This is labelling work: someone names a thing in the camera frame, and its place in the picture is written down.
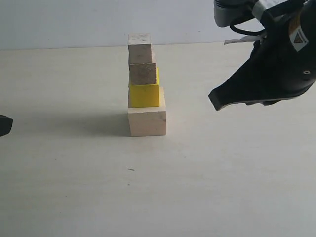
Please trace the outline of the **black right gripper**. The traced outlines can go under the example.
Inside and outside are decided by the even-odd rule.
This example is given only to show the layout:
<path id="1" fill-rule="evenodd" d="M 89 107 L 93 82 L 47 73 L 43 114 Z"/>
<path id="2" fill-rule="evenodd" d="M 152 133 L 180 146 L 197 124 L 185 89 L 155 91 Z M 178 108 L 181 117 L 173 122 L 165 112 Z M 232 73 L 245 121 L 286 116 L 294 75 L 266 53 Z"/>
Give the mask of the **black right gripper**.
<path id="1" fill-rule="evenodd" d="M 215 110 L 232 104 L 268 106 L 305 93 L 316 80 L 316 2 L 304 0 L 281 17 L 246 61 L 208 97 Z"/>

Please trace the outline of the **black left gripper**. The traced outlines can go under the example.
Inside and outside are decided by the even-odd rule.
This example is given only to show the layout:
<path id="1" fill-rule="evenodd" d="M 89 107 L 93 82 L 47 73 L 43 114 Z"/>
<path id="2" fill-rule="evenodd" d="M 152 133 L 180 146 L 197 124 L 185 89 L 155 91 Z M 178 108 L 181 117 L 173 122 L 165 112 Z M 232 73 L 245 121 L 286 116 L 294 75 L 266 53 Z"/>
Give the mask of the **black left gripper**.
<path id="1" fill-rule="evenodd" d="M 8 135 L 11 132 L 13 119 L 0 115 L 0 136 Z"/>

